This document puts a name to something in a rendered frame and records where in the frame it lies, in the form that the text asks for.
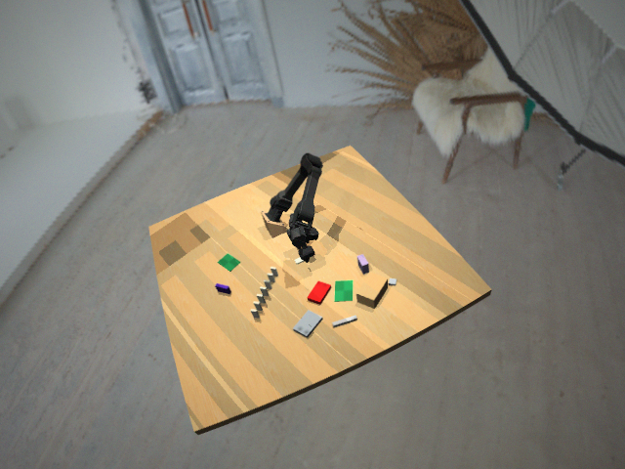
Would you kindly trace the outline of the red flat block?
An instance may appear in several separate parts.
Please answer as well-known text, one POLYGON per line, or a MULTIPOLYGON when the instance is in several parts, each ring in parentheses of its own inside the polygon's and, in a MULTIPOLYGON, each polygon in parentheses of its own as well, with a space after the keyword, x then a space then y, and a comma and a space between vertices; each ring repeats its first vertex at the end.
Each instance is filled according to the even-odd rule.
POLYGON ((321 305, 330 289, 331 285, 318 281, 307 298, 309 301, 321 305))

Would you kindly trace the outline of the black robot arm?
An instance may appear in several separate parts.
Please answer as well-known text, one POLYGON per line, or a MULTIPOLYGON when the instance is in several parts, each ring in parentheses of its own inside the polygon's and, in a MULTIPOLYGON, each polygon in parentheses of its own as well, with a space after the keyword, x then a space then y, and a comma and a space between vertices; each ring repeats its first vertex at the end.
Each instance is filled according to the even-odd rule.
POLYGON ((294 213, 291 213, 288 223, 292 244, 295 247, 302 247, 309 243, 309 240, 318 240, 319 232, 312 226, 315 209, 313 199, 319 177, 322 174, 322 167, 320 157, 309 153, 304 154, 301 159, 301 167, 292 181, 285 190, 278 192, 270 199, 271 207, 268 213, 264 213, 270 221, 280 223, 279 219, 283 211, 287 212, 293 204, 292 196, 307 179, 302 200, 297 204, 294 213))

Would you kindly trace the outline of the green flat block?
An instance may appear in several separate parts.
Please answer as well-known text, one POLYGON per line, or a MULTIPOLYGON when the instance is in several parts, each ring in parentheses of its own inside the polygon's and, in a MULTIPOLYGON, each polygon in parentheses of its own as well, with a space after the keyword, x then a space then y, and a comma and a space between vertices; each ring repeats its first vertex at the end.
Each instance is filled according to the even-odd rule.
POLYGON ((354 280, 335 282, 335 302, 353 301, 354 280))

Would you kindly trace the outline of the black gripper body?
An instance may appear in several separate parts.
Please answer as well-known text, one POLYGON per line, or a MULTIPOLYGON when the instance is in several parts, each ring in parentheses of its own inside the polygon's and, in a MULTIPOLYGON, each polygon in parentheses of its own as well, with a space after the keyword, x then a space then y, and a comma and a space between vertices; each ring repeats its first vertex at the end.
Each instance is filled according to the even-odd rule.
MULTIPOLYGON (((290 229, 287 230, 287 235, 288 237, 291 236, 290 229)), ((302 249, 300 249, 298 253, 302 260, 306 260, 315 255, 313 248, 311 246, 307 246, 306 244, 302 246, 302 249)))

